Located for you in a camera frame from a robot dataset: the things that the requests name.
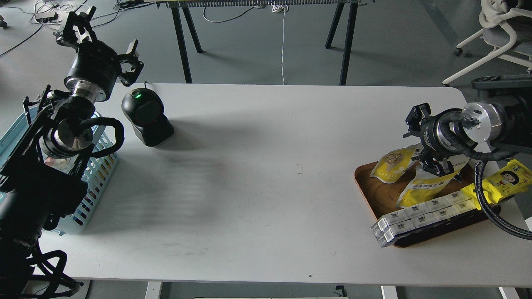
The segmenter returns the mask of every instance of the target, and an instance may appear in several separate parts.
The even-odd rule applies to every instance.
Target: white table
[[[148,85],[176,133],[144,146],[117,85],[97,109],[126,128],[120,164],[81,235],[46,233],[77,278],[530,286],[532,246],[488,221],[379,248],[354,170],[402,138],[411,107],[461,107],[454,88]],[[524,221],[513,202],[502,215]]]

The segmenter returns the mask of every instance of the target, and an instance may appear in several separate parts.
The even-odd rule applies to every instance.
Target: gray floor
[[[367,2],[366,6],[359,8],[356,20],[348,85],[440,86],[443,79],[481,58],[491,49],[479,39],[466,46],[461,57],[452,54],[455,44],[480,28],[479,1]],[[34,3],[34,0],[13,0],[4,6],[18,6],[32,11]],[[89,0],[87,4],[98,8],[96,15],[113,12],[113,1]],[[207,15],[211,19],[222,20],[244,9],[209,8]],[[347,21],[344,12],[332,44],[333,49],[325,49],[334,9],[334,5],[290,7],[285,16],[286,84],[338,84]],[[203,54],[195,53],[190,34],[185,28],[194,83],[265,84],[272,85],[272,89],[282,84],[282,14],[274,14],[269,9],[253,9],[237,20],[213,24],[203,20],[201,9],[191,9],[191,13],[200,42],[206,51]],[[28,23],[30,15],[17,9],[0,6],[0,14],[10,26],[0,30],[0,52],[9,49],[38,28]],[[105,17],[94,20],[93,25],[110,19]],[[112,23],[98,27],[95,31],[100,40],[118,52],[123,52],[131,40],[139,40],[138,52],[146,65],[139,81],[185,82],[170,9],[164,6],[157,9],[152,5],[124,12]],[[61,89],[74,51],[57,46],[52,32],[53,30],[45,27],[22,46],[0,57],[0,101],[3,104],[20,106],[20,100],[24,96],[35,97],[46,84]],[[451,85],[471,101],[476,95],[469,88],[472,79],[524,72],[524,67],[495,60]],[[406,116],[408,110],[406,107],[402,113]],[[11,121],[10,115],[0,111],[0,128],[6,128]],[[527,157],[519,159],[532,165],[532,160]],[[532,201],[528,204],[525,202],[528,196],[530,193],[518,198],[525,217],[532,216]],[[89,298],[142,298],[145,286],[145,283],[135,281],[93,281]],[[86,288],[87,285],[77,298],[83,298]],[[351,298],[380,298],[377,286],[346,286],[346,289]],[[163,298],[336,296],[333,291],[334,286],[329,285],[175,283],[164,285]],[[408,299],[501,297],[496,288],[414,287],[400,288],[399,296]]]

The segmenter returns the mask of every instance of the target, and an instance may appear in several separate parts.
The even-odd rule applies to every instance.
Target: wooden tray
[[[377,221],[382,215],[391,213],[393,211],[400,210],[396,208],[395,203],[399,198],[399,195],[403,192],[408,183],[415,177],[414,164],[409,170],[401,176],[401,178],[393,184],[385,184],[377,178],[370,178],[371,171],[377,165],[377,162],[362,165],[355,170],[354,178],[358,185],[360,192],[364,196],[368,207]],[[460,171],[462,175],[462,182],[451,180],[445,188],[436,195],[436,197],[444,196],[449,193],[458,191],[463,187],[473,183],[474,172],[471,166],[466,165]],[[498,214],[501,211],[501,207],[494,208]],[[472,210],[467,213],[461,214],[459,217],[454,217],[452,220],[444,223],[443,225],[429,226],[420,232],[415,232],[408,236],[405,236],[395,242],[395,247],[408,247],[413,244],[423,242],[428,239],[432,239],[437,236],[441,236],[448,232],[469,226],[471,224],[486,220],[487,217],[482,211]]]

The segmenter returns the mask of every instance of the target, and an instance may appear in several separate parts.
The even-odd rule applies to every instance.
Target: yellow snack bag
[[[532,172],[516,159],[510,160],[508,164],[498,172],[482,180],[482,188],[486,200],[490,204],[497,204],[504,198],[528,190],[528,185],[532,182]],[[462,188],[464,194],[473,198],[477,210],[481,210],[475,193],[475,184]]]
[[[447,159],[453,164],[454,173],[438,177],[423,170],[421,165],[415,168],[415,178],[410,181],[397,199],[396,207],[409,207],[429,201],[445,188],[451,179],[467,164],[469,158],[464,155],[451,156]]]
[[[423,146],[418,143],[389,152],[380,158],[371,171],[370,177],[378,178],[385,184],[395,183],[408,168],[412,167],[415,163],[412,158],[418,156],[422,149]]]

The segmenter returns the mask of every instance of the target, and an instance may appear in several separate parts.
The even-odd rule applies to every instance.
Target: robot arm
[[[54,229],[86,195],[87,183],[81,177],[89,159],[109,155],[123,144],[124,128],[118,120],[91,118],[95,102],[109,99],[117,79],[133,84],[144,66],[135,52],[136,40],[125,54],[97,40],[90,26],[94,11],[70,12],[62,23],[57,43],[76,50],[64,80],[68,91],[47,86],[38,101],[24,101],[26,111],[38,104],[37,116],[33,121],[27,117],[28,130],[0,165],[0,191],[5,193],[0,203],[0,296],[28,297],[22,292],[30,280],[49,282],[40,298],[70,296],[81,285],[63,273],[67,255],[59,250],[42,253],[38,239],[42,229]],[[123,63],[131,69],[122,72]],[[93,152],[91,127],[96,125],[114,128],[112,147]],[[56,159],[76,156],[74,167],[68,174],[53,169],[44,163],[43,152]],[[49,263],[52,258],[59,258],[57,265]],[[33,275],[35,265],[44,276]],[[70,290],[57,294],[59,285]]]
[[[532,240],[532,232],[506,222],[493,212],[482,188],[487,161],[501,161],[517,153],[532,154],[532,75],[484,77],[474,80],[478,100],[462,109],[449,109],[432,116],[427,103],[414,106],[406,118],[409,126],[403,137],[421,139],[418,156],[423,169],[437,176],[453,173],[447,161],[464,154],[479,160],[475,168],[475,190],[486,216],[506,232]],[[475,151],[487,143],[491,153]]]

